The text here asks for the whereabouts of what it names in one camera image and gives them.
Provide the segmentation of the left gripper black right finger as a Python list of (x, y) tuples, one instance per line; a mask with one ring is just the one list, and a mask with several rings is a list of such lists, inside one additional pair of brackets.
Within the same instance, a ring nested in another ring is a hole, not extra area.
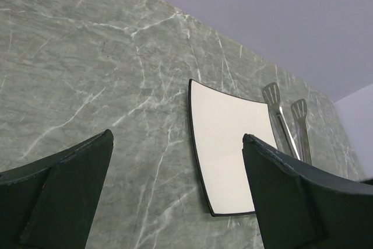
[(265, 248), (372, 248), (372, 180), (330, 174), (251, 134), (242, 144)]

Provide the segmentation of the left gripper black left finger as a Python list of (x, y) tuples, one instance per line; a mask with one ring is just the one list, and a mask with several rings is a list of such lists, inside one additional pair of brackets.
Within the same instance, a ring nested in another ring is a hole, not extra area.
[(85, 248), (113, 147), (106, 129), (1, 172), (1, 248)]

